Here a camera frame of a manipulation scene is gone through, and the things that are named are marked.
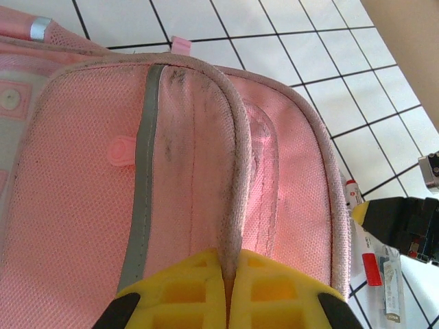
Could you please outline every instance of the gray reflective strip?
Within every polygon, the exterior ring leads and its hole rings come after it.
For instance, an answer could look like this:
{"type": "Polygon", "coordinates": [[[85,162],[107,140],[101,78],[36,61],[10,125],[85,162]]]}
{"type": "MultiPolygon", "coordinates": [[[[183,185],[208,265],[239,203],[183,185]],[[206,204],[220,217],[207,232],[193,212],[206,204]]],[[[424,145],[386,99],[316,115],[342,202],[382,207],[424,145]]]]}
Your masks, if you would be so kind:
{"type": "Polygon", "coordinates": [[[44,33],[50,22],[52,20],[47,17],[37,17],[30,27],[30,40],[44,42],[44,33]]]}
{"type": "Polygon", "coordinates": [[[158,90],[164,65],[150,67],[146,77],[143,113],[136,141],[136,178],[130,238],[125,253],[119,292],[141,280],[145,269],[152,211],[152,165],[158,114],[158,90]]]}

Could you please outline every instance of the pink tag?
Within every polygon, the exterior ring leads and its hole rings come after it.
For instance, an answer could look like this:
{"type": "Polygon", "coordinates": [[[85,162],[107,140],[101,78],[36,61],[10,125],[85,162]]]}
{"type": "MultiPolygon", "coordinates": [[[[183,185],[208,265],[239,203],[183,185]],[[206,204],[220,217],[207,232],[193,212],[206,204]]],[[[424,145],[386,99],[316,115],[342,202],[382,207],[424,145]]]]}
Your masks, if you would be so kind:
{"type": "Polygon", "coordinates": [[[3,189],[6,187],[7,179],[8,179],[8,172],[6,170],[0,170],[0,197],[3,193],[3,189]]]}
{"type": "Polygon", "coordinates": [[[191,45],[192,42],[179,38],[177,36],[172,37],[172,46],[171,46],[171,53],[174,53],[176,55],[185,55],[190,56],[191,55],[191,45]]]}

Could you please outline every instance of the pink zipper tab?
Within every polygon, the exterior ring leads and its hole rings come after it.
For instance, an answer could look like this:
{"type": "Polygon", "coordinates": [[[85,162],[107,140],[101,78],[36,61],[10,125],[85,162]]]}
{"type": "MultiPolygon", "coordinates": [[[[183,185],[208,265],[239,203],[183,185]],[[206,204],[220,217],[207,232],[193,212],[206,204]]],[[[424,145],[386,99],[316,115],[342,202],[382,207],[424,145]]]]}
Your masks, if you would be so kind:
{"type": "Polygon", "coordinates": [[[117,136],[108,146],[107,159],[113,166],[131,166],[135,164],[136,139],[117,136]]]}

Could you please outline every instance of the black object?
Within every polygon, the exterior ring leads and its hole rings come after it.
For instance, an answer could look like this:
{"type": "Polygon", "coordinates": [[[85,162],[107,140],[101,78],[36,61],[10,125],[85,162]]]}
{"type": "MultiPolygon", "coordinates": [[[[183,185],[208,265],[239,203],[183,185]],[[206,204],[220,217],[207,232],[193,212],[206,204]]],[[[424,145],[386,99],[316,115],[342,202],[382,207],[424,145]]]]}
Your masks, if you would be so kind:
{"type": "Polygon", "coordinates": [[[97,320],[93,329],[124,329],[139,300],[138,293],[128,293],[113,300],[97,320]]]}
{"type": "Polygon", "coordinates": [[[439,152],[428,155],[428,162],[435,177],[439,177],[439,152]]]}
{"type": "Polygon", "coordinates": [[[318,300],[332,329],[363,329],[347,303],[329,293],[319,293],[318,300]]]}
{"type": "Polygon", "coordinates": [[[385,245],[423,262],[439,261],[439,201],[392,197],[369,202],[363,228],[385,245]]]}

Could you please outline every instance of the red marker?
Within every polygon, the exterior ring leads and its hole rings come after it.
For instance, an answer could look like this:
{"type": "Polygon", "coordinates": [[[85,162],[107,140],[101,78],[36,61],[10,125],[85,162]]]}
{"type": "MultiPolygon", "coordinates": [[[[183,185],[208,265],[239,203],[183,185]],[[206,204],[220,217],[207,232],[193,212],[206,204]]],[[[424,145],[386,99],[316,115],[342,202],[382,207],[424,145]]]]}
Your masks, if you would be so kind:
{"type": "Polygon", "coordinates": [[[382,286],[383,280],[379,273],[377,257],[373,252],[372,241],[363,228],[357,226],[359,237],[359,245],[361,250],[361,257],[363,258],[364,271],[366,272],[366,279],[369,286],[382,286]]]}

